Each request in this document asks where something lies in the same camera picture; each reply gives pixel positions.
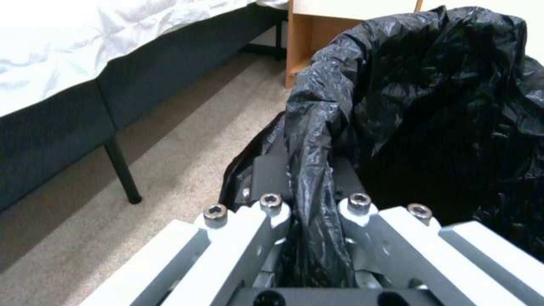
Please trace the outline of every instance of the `black garbage bag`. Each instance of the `black garbage bag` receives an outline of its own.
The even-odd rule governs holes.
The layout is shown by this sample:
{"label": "black garbage bag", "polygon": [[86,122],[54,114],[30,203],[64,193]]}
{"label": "black garbage bag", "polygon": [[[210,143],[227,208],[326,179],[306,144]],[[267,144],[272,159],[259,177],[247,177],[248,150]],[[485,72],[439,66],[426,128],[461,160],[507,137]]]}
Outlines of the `black garbage bag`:
{"label": "black garbage bag", "polygon": [[284,285],[352,286],[331,161],[349,160],[380,209],[476,219],[544,259],[544,69],[517,17],[444,7],[362,22],[318,51],[280,114],[225,173],[285,142],[293,224]]}

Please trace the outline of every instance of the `bed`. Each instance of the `bed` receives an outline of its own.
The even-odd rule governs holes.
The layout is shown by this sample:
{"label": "bed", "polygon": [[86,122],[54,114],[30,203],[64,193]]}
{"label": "bed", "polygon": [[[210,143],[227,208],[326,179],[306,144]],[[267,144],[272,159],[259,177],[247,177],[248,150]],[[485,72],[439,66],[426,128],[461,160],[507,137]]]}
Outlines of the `bed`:
{"label": "bed", "polygon": [[9,4],[0,13],[0,211],[102,145],[129,201],[140,202],[116,131],[285,19],[265,5],[286,1],[254,2]]}

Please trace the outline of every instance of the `hex socket bolt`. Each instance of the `hex socket bolt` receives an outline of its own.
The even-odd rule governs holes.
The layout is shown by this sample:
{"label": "hex socket bolt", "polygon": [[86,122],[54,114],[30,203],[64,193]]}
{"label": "hex socket bolt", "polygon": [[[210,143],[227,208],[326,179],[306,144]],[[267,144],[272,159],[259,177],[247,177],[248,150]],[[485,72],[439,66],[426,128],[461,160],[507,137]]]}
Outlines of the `hex socket bolt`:
{"label": "hex socket bolt", "polygon": [[228,210],[223,204],[215,204],[203,212],[204,223],[210,228],[220,228],[227,223]]}
{"label": "hex socket bolt", "polygon": [[348,209],[357,214],[365,215],[370,209],[372,200],[365,193],[352,193],[348,198]]}
{"label": "hex socket bolt", "polygon": [[261,210],[269,216],[277,215],[280,212],[282,202],[281,195],[277,193],[265,193],[259,200]]}
{"label": "hex socket bolt", "polygon": [[410,214],[412,214],[412,216],[416,217],[423,224],[429,226],[432,219],[432,211],[430,208],[423,204],[411,203],[408,204],[406,209]]}

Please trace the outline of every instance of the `wooden cabinet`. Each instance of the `wooden cabinet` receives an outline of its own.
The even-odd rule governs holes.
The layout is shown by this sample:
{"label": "wooden cabinet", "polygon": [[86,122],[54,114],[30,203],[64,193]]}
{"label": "wooden cabinet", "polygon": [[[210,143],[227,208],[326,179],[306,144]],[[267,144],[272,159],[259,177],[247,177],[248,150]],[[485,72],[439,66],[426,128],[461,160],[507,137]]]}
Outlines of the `wooden cabinet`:
{"label": "wooden cabinet", "polygon": [[287,38],[285,86],[291,88],[297,73],[336,35],[361,20],[419,11],[422,0],[291,0]]}

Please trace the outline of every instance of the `carpeted floor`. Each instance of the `carpeted floor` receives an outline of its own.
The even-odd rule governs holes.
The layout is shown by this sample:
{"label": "carpeted floor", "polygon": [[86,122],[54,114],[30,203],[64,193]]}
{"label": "carpeted floor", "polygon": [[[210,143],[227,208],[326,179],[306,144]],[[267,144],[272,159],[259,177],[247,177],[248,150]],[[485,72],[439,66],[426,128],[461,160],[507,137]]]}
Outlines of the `carpeted floor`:
{"label": "carpeted floor", "polygon": [[223,171],[278,112],[285,62],[239,54],[121,131],[144,200],[102,148],[0,215],[0,305],[77,305],[172,219],[217,201]]}

